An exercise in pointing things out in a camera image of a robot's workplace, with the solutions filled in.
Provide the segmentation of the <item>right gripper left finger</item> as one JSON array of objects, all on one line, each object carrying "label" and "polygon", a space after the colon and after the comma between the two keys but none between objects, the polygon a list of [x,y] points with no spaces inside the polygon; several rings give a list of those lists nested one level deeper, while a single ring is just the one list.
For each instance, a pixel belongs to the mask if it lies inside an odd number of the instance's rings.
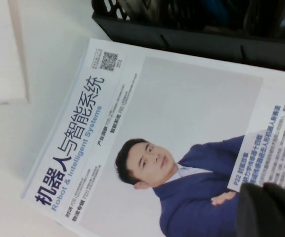
[{"label": "right gripper left finger", "polygon": [[237,208],[237,236],[278,237],[281,235],[279,212],[260,186],[243,184]]}]

